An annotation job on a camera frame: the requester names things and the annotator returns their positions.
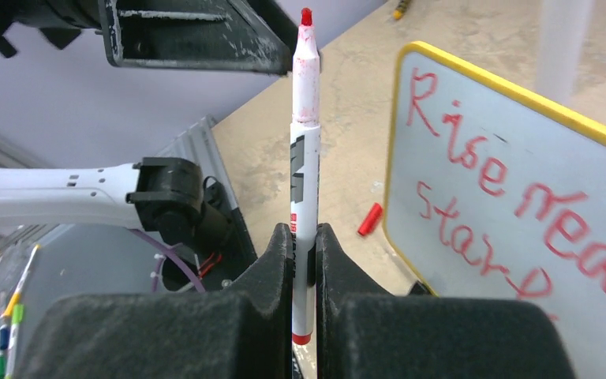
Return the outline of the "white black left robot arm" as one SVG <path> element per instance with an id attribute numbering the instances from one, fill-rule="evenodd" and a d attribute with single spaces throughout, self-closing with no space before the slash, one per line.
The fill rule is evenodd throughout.
<path id="1" fill-rule="evenodd" d="M 298 26 L 274 1 L 0 1 L 0 53 L 20 23 L 64 48 L 85 29 L 115 67 L 292 70 Z M 204 197 L 200 168 L 182 158 L 92 169 L 0 168 L 0 227 L 92 223 L 156 231 L 171 246 L 226 244 L 230 217 Z"/>

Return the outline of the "white red whiteboard marker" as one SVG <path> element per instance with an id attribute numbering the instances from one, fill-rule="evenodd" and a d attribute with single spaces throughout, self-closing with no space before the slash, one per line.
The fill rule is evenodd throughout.
<path id="1" fill-rule="evenodd" d="M 294 52 L 290 124 L 292 341 L 301 346 L 311 340 L 315 317 L 320 148 L 320 54 L 312 11 L 304 8 Z"/>

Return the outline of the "white PVC pipe frame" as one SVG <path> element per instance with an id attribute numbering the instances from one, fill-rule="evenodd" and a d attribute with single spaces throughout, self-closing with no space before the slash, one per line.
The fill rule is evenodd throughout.
<path id="1" fill-rule="evenodd" d="M 535 92 L 570 102 L 594 0 L 542 0 Z"/>

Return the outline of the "yellow framed whiteboard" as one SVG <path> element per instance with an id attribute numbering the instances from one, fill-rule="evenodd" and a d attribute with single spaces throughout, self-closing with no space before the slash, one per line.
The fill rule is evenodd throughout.
<path id="1" fill-rule="evenodd" d="M 398 54 L 384 233 L 440 296 L 509 298 L 606 378 L 606 126 L 428 43 Z"/>

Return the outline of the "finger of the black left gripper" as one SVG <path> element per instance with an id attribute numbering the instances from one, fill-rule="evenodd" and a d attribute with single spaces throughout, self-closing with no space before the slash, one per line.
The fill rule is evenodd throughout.
<path id="1" fill-rule="evenodd" d="M 297 22 L 276 1 L 101 1 L 112 66 L 286 75 Z"/>

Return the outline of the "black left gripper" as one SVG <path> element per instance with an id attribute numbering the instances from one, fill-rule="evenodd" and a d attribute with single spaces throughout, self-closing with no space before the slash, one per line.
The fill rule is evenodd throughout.
<path id="1" fill-rule="evenodd" d="M 85 29 L 101 29 L 99 0 L 0 0 L 0 54 L 12 58 L 17 49 L 5 37 L 13 24 L 38 30 L 59 50 Z"/>

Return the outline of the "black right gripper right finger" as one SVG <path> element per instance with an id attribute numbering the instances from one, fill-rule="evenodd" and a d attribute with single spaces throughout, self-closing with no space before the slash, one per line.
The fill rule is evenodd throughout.
<path id="1" fill-rule="evenodd" d="M 318 227 L 320 378 L 572 378 L 553 323 L 515 300 L 392 295 Z"/>

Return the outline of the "red marker cap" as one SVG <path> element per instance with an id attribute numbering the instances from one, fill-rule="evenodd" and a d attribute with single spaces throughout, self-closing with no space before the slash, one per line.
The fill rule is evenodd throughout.
<path id="1" fill-rule="evenodd" d="M 357 229 L 357 233 L 361 237 L 370 235 L 378 226 L 383 217 L 383 207 L 380 203 L 374 203 L 367 215 L 361 222 L 361 225 Z"/>

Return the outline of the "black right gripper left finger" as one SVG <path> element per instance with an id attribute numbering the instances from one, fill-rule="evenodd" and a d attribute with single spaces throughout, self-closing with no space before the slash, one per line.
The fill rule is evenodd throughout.
<path id="1" fill-rule="evenodd" d="M 221 291 L 58 300 L 17 364 L 20 378 L 290 378 L 292 238 Z"/>

